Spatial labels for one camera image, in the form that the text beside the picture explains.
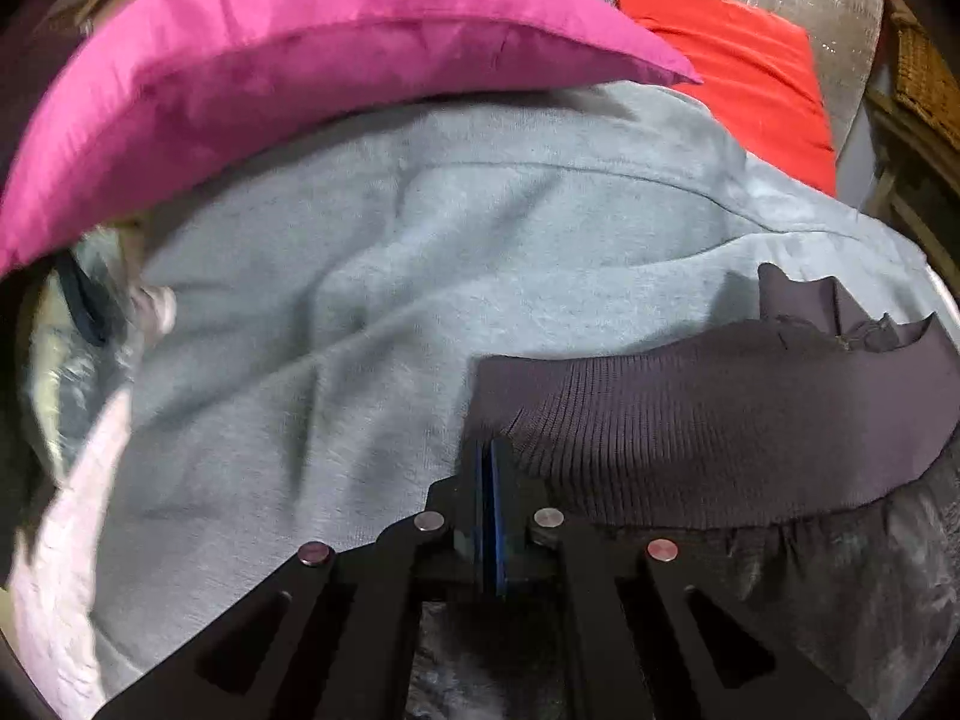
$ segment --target black metal bracket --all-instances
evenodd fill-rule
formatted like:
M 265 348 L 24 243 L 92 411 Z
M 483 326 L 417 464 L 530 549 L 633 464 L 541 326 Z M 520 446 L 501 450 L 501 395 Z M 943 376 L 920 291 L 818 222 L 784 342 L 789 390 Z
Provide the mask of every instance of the black metal bracket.
M 572 720 L 866 720 L 673 541 L 551 508 L 505 440 L 460 460 L 375 543 L 302 546 L 97 720 L 395 720 L 424 601 L 539 594 L 562 609 Z

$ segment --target pink pillow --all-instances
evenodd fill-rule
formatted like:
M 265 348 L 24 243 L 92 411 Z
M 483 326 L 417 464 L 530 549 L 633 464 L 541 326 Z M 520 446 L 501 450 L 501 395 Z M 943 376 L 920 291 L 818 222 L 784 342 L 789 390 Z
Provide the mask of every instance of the pink pillow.
M 601 0 L 136 0 L 32 118 L 0 200 L 0 274 L 339 114 L 616 79 L 697 74 Z

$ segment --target triangular cutout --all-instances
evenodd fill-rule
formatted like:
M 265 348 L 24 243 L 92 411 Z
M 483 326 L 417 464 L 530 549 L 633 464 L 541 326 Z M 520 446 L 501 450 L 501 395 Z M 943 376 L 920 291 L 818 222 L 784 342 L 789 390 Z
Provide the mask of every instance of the triangular cutout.
M 256 678 L 277 635 L 290 596 L 280 592 L 256 610 L 247 622 L 230 631 L 197 664 L 197 673 L 227 693 L 243 695 Z
M 742 688 L 776 668 L 773 654 L 706 594 L 691 589 L 686 603 L 724 688 Z

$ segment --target red pillow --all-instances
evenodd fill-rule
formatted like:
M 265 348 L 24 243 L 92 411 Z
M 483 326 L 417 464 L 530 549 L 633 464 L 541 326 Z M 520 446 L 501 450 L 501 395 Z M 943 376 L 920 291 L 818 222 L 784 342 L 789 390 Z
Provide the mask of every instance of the red pillow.
M 707 105 L 747 151 L 834 196 L 836 157 L 803 28 L 734 0 L 616 1 L 704 79 L 674 89 Z

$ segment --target dark brown knit fabric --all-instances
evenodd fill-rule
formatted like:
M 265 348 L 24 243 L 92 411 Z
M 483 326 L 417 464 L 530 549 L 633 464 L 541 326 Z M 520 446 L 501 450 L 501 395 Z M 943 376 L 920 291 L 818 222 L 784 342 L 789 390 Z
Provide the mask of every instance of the dark brown knit fabric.
M 637 355 L 480 362 L 466 435 L 608 525 L 764 526 L 923 474 L 960 415 L 936 317 L 874 322 L 835 279 L 760 268 L 760 315 Z

